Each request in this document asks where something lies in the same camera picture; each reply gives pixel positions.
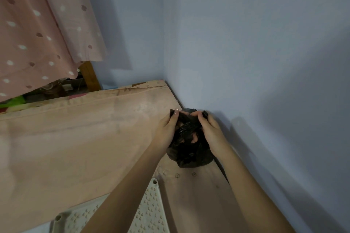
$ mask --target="polka dot fabric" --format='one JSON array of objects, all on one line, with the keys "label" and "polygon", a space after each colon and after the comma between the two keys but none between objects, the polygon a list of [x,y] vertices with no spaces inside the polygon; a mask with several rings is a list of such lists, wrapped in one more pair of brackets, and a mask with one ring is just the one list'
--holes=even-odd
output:
[{"label": "polka dot fabric", "polygon": [[81,60],[72,59],[46,0],[0,2],[0,102],[77,77]]},{"label": "polka dot fabric", "polygon": [[106,55],[90,0],[47,0],[73,60],[102,61]]}]

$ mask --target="hand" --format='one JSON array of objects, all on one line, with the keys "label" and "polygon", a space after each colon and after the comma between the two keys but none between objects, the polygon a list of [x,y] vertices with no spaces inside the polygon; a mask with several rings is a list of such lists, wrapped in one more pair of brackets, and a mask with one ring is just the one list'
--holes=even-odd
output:
[{"label": "hand", "polygon": [[161,119],[155,136],[151,142],[152,146],[156,146],[161,150],[164,150],[164,153],[173,140],[178,115],[179,111],[176,109],[171,118],[170,114],[168,113],[163,119]]},{"label": "hand", "polygon": [[220,158],[225,155],[228,149],[231,150],[230,143],[226,140],[219,124],[211,114],[208,115],[208,120],[203,117],[202,111],[192,112],[191,115],[198,116],[198,120],[203,127],[205,139],[214,156]]}]

